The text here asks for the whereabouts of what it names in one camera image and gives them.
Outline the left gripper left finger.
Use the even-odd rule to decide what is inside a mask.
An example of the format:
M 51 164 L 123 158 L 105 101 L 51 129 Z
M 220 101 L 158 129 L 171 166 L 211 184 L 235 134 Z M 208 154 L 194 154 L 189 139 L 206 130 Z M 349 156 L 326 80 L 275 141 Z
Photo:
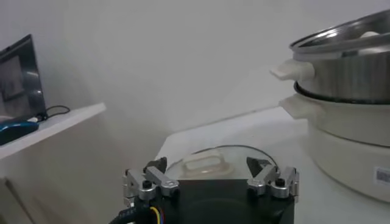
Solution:
M 180 192 L 180 183 L 165 175 L 166 157 L 149 161 L 143 170 L 127 169 L 122 176 L 123 200 L 127 207 L 136 199 L 150 203 L 158 197 L 174 198 Z

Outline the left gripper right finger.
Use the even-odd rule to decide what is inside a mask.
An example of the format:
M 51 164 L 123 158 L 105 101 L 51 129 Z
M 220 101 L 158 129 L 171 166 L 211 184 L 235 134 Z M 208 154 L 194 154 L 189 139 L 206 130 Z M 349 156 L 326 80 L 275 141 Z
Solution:
M 276 200 L 299 199 L 299 172 L 287 166 L 283 170 L 266 159 L 247 157 L 252 178 L 247 180 L 247 198 L 251 203 L 263 197 Z

